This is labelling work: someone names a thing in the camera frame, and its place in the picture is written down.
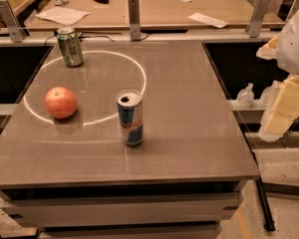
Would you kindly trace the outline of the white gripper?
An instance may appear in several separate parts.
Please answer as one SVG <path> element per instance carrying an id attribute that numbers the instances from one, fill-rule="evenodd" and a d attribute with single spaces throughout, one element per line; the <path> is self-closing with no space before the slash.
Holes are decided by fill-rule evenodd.
<path id="1" fill-rule="evenodd" d="M 260 122 L 259 137 L 275 141 L 299 118 L 299 9 L 279 35 L 258 49 L 256 56 L 264 60 L 277 58 L 278 67 L 291 73 L 283 82 L 273 82 Z"/>

